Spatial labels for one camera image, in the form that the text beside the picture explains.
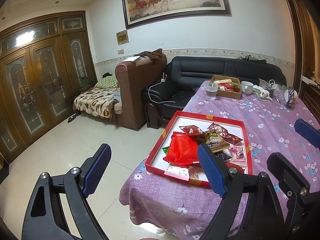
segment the cabinet door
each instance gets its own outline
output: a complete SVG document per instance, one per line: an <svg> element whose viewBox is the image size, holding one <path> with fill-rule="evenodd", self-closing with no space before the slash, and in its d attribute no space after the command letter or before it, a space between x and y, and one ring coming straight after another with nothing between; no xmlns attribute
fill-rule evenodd
<svg viewBox="0 0 320 240"><path fill-rule="evenodd" d="M30 47L31 62L41 101L52 115L54 126L72 114L72 90L59 38Z"/></svg>
<svg viewBox="0 0 320 240"><path fill-rule="evenodd" d="M26 148L4 108L0 93L0 152L11 163Z"/></svg>
<svg viewBox="0 0 320 240"><path fill-rule="evenodd" d="M0 62L1 90L5 108L27 144L50 129L50 118L44 111L34 82L29 51L23 49Z"/></svg>
<svg viewBox="0 0 320 240"><path fill-rule="evenodd" d="M74 93L78 96L97 83L87 33L79 32L63 35L63 43L68 73L70 73Z"/></svg>

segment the metal screw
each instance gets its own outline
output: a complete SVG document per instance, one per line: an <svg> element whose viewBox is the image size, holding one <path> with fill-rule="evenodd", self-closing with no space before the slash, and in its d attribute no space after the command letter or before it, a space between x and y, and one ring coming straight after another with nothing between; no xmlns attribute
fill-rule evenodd
<svg viewBox="0 0 320 240"><path fill-rule="evenodd" d="M71 169L72 174L77 174L78 172L79 172L79 168L77 168L77 167L74 167Z"/></svg>
<svg viewBox="0 0 320 240"><path fill-rule="evenodd" d="M233 173L233 174L238 172L238 170L235 167L230 167L229 171L230 171L230 173Z"/></svg>
<svg viewBox="0 0 320 240"><path fill-rule="evenodd" d="M266 172L261 172L261 176L263 177L263 178L267 178L268 177L268 173L266 173Z"/></svg>
<svg viewBox="0 0 320 240"><path fill-rule="evenodd" d="M307 193L307 189L306 189L305 187L301 188L301 190L300 190L300 195L301 195L301 196L305 196L306 193Z"/></svg>
<svg viewBox="0 0 320 240"><path fill-rule="evenodd" d="M293 234L296 233L296 232L299 230L299 228L300 228L299 225L293 226L293 228L292 228L292 233L293 233Z"/></svg>
<svg viewBox="0 0 320 240"><path fill-rule="evenodd" d="M44 172L40 175L40 178L41 179L45 179L46 177L48 177L48 173L47 172Z"/></svg>

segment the glass of water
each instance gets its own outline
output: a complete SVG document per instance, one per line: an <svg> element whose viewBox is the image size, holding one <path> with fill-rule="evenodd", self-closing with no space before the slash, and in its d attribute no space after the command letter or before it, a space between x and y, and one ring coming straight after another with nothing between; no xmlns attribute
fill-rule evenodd
<svg viewBox="0 0 320 240"><path fill-rule="evenodd" d="M205 90L207 92L207 98L209 100L215 100L219 85L215 83L209 83L206 85Z"/></svg>

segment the black leather sofa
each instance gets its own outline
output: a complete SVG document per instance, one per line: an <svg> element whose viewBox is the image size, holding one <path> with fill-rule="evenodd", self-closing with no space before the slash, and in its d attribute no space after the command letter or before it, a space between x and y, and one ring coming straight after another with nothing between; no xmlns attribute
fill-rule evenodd
<svg viewBox="0 0 320 240"><path fill-rule="evenodd" d="M158 129L167 123L176 111L182 111L196 89L213 75L237 77L259 85L259 78L287 85L281 69L265 61L220 57L174 57L165 69L167 80L154 87L146 87L142 101L147 116L147 125Z"/></svg>

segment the decorative wall trim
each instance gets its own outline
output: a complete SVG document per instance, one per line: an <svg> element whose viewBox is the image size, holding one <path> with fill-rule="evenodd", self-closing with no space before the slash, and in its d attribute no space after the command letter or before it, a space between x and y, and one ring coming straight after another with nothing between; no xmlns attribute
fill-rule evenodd
<svg viewBox="0 0 320 240"><path fill-rule="evenodd" d="M295 64L289 61L285 61L276 57L267 56L263 54L257 54L248 51L241 50L232 50L232 49L165 49L163 53L167 56L191 56L191 55L203 55L203 56L211 56L211 57L228 57L228 58L237 58L241 56L251 55L251 57L256 57L257 59L265 59L268 63L277 65L279 67L286 67L290 69L295 68ZM133 56L121 56L117 58L108 59L105 61L101 61L94 64L94 67L99 67L103 65L108 65L111 63L118 63L123 61L124 59Z"/></svg>

